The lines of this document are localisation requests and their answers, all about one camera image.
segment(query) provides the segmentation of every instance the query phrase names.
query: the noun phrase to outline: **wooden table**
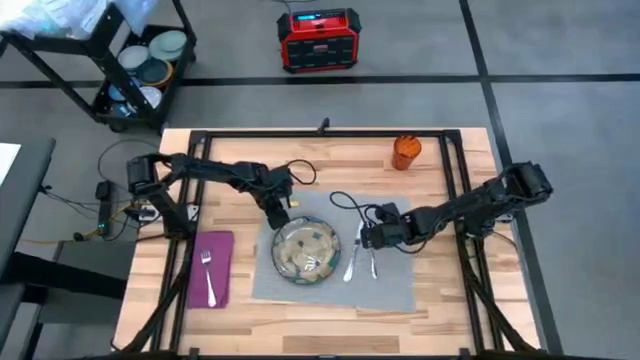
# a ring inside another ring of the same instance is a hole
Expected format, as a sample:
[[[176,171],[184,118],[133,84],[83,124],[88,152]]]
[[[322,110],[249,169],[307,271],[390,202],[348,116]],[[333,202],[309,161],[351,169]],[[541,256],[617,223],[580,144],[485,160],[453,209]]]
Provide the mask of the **wooden table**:
[[[472,186],[475,187],[497,174],[489,137],[483,128],[460,130]],[[188,129],[167,130],[160,151],[167,154],[186,152],[189,135]],[[380,196],[402,195],[407,196],[414,207],[446,201],[447,190],[437,140],[422,139],[421,155],[405,172],[395,171],[390,166],[392,143],[392,138],[221,138],[214,139],[210,158],[229,163],[256,161],[269,167],[303,158],[318,168],[317,183],[306,188]],[[300,177],[310,175],[302,165],[295,166],[293,170]],[[179,184],[174,184],[172,195],[177,197],[178,191]],[[461,186],[458,186],[458,193],[461,192]],[[203,355],[436,355],[457,354],[459,348],[473,348],[451,226],[413,259],[408,258],[408,261],[413,261],[415,271],[415,313],[269,302],[251,298],[255,239],[262,212],[249,195],[238,194],[224,184],[208,183],[204,194],[199,231],[231,230],[235,234],[231,297],[226,309],[185,310],[179,348],[181,354],[187,353],[190,347],[200,348]],[[508,237],[513,236],[508,226],[498,226],[496,230]],[[154,224],[145,227],[140,236],[161,231],[161,225]],[[115,335],[116,346],[128,343],[155,308],[168,247],[169,243],[164,239],[138,244]],[[525,340],[538,346],[514,246],[504,239],[489,237],[486,239],[486,256],[496,302]],[[479,307],[485,343],[490,348],[486,316],[482,306]],[[162,348],[168,347],[173,314],[173,309],[170,309]]]

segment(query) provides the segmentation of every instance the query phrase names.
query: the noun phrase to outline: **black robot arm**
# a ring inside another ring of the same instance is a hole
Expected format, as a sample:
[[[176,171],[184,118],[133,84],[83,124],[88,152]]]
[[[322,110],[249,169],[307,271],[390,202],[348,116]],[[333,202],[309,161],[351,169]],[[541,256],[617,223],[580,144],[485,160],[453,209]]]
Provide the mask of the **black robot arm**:
[[[156,165],[162,163],[171,169],[159,178]],[[147,199],[163,217],[165,235],[169,238],[189,239],[193,235],[191,221],[184,206],[177,205],[167,190],[178,180],[201,179],[229,184],[239,192],[248,192],[262,209],[273,229],[289,222],[281,198],[287,202],[291,196],[293,181],[287,165],[269,170],[260,163],[222,162],[202,160],[185,154],[149,154],[136,157],[127,163],[129,192],[134,197]]]
[[[437,207],[423,206],[400,214],[395,204],[376,208],[381,223],[363,229],[364,247],[380,249],[414,245],[433,238],[459,220],[463,232],[484,238],[496,218],[546,201],[553,189],[539,165],[514,164],[473,191]]]

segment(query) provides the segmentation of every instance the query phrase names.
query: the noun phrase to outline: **red radio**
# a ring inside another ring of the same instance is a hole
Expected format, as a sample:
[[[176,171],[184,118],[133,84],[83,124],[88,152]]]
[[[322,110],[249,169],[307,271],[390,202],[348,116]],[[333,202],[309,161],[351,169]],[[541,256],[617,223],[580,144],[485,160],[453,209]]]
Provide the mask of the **red radio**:
[[[358,62],[360,17],[351,8],[283,14],[283,68],[291,73],[347,69]]]

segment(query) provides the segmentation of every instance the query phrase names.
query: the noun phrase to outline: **floor tile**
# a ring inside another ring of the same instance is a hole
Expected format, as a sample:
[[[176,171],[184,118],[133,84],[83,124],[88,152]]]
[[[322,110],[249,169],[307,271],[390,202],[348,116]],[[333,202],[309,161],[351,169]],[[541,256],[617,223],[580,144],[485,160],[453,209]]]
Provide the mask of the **floor tile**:
[[[640,71],[640,2],[471,0],[491,74]]]
[[[569,354],[637,354],[638,91],[635,83],[496,88],[514,161],[540,163],[555,189],[528,214]]]

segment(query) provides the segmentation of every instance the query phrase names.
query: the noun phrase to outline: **fork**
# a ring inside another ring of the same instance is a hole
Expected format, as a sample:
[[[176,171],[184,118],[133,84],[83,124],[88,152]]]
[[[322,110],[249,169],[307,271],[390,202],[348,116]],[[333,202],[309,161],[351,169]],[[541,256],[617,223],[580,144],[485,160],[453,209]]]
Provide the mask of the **fork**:
[[[213,292],[211,275],[209,274],[209,267],[207,266],[211,262],[211,252],[209,250],[202,250],[200,259],[202,259],[202,265],[204,265],[204,270],[207,273],[207,304],[209,307],[214,307],[217,304],[216,294]]]

